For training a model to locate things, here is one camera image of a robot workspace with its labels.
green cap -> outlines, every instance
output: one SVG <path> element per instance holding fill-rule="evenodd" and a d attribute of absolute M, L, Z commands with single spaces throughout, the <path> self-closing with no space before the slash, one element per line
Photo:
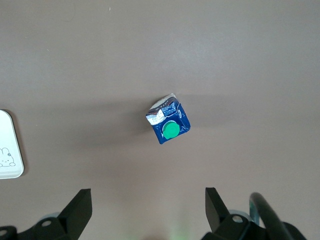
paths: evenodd
<path fill-rule="evenodd" d="M 180 133 L 180 126 L 175 121 L 168 121 L 163 126 L 163 135 L 166 139 L 173 139 Z"/>

brown surface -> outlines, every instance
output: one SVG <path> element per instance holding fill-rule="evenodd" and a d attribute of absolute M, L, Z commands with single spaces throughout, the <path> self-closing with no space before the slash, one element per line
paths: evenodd
<path fill-rule="evenodd" d="M 319 239 L 319 16 L 319 1 L 0 1 L 0 108 L 26 165 L 0 181 L 0 226 L 91 188 L 82 240 L 198 240 L 216 187 L 245 212 L 260 192 Z M 169 93 L 191 131 L 159 145 L 144 114 Z"/>

black cable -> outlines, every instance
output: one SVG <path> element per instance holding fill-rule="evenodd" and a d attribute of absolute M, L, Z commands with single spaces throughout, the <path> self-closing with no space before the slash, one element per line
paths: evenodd
<path fill-rule="evenodd" d="M 259 217 L 262 219 L 270 240 L 294 240 L 260 193 L 254 192 L 250 196 L 250 217 L 257 225 L 259 225 Z"/>

